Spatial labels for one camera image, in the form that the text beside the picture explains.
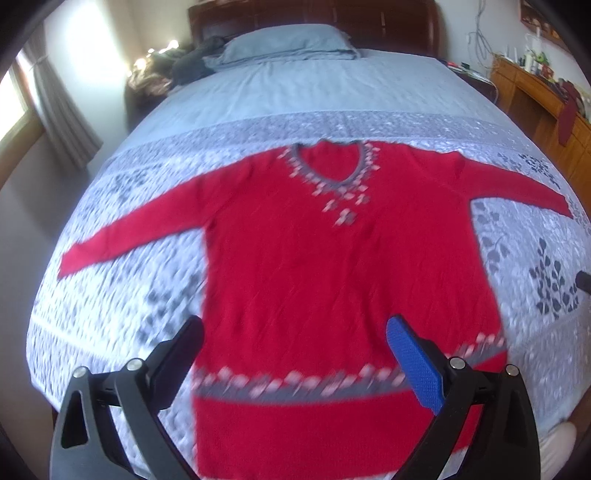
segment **patterned trim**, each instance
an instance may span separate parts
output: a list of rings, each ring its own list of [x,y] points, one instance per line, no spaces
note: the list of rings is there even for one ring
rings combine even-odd
[[[372,171],[380,168],[375,163],[376,153],[379,152],[379,148],[374,147],[369,142],[355,143],[359,147],[359,161],[355,171],[343,181],[328,179],[314,171],[299,155],[300,144],[294,144],[290,148],[286,148],[277,157],[278,159],[287,159],[287,163],[293,168],[290,174],[292,179],[299,176],[305,183],[311,183],[316,187],[316,190],[312,193],[314,197],[326,193],[331,193],[336,197],[326,202],[322,212],[326,213],[337,209],[339,202],[348,202],[343,205],[345,208],[340,211],[335,222],[336,226],[353,224],[357,213],[352,208],[369,202],[369,196],[366,193],[369,187],[364,182],[369,179]]]
[[[474,343],[462,345],[453,356],[461,356],[469,364],[477,365],[505,350],[503,336],[479,333]],[[406,376],[399,367],[371,364],[366,364],[359,372],[341,371],[326,377],[306,376],[295,370],[284,378],[263,373],[249,377],[223,367],[218,372],[200,368],[193,378],[193,392],[199,397],[245,403],[321,403],[408,389]]]

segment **wooden desk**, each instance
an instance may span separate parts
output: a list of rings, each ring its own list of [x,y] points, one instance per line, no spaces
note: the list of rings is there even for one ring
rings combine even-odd
[[[591,216],[591,125],[577,114],[565,147],[558,143],[558,116],[564,103],[542,80],[496,57],[491,81],[498,107],[529,137],[570,183]]]

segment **screw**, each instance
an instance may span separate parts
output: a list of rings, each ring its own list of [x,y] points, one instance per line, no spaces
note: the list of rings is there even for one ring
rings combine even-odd
[[[74,373],[72,373],[72,376],[74,378],[82,378],[86,375],[86,372],[88,372],[88,369],[86,367],[78,367],[74,370]]]
[[[517,375],[519,375],[519,368],[517,368],[515,365],[507,365],[505,367],[505,371],[510,377],[516,377]]]
[[[141,358],[132,358],[129,362],[127,362],[127,370],[135,372],[142,368],[144,361]]]
[[[463,358],[458,356],[453,356],[449,359],[449,364],[452,366],[454,370],[462,370],[466,367],[466,362]]]

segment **red cloth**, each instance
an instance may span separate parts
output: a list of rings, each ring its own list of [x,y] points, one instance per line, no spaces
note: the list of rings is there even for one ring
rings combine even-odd
[[[300,149],[302,163],[278,158],[279,148],[195,177],[73,245],[60,276],[205,228],[206,337],[196,366],[214,374],[323,378],[366,364],[394,368],[385,339],[393,314],[446,353],[479,333],[501,333],[469,202],[503,197],[571,217],[564,197],[459,153],[374,147],[352,177],[358,146],[326,141]],[[497,355],[489,367],[505,360]],[[431,419],[409,391],[299,405],[196,397],[194,407],[199,472],[211,478],[393,471]]]
[[[558,117],[558,142],[563,147],[566,147],[573,133],[574,120],[577,118],[579,111],[577,99],[581,100],[581,94],[570,82],[564,82],[561,87],[568,93],[569,99],[566,105],[562,107],[560,116]]]

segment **sweater neckline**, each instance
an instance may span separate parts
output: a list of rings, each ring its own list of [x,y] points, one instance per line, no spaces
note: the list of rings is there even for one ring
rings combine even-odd
[[[366,169],[369,167],[369,164],[366,164],[368,161],[371,161],[371,152],[368,151],[366,145],[362,141],[356,141],[351,143],[335,143],[334,145],[347,147],[349,145],[357,145],[359,148],[359,160],[357,161],[357,166],[353,170],[353,172],[344,180],[335,180],[328,178],[318,171],[313,169],[300,155],[300,149],[304,147],[303,144],[295,143],[290,147],[290,157],[291,157],[291,164],[297,168],[299,174],[303,175],[307,179],[314,179],[314,183],[321,183],[323,187],[328,187],[330,190],[339,190],[346,188],[348,189],[355,180],[361,180],[363,175],[365,174]]]

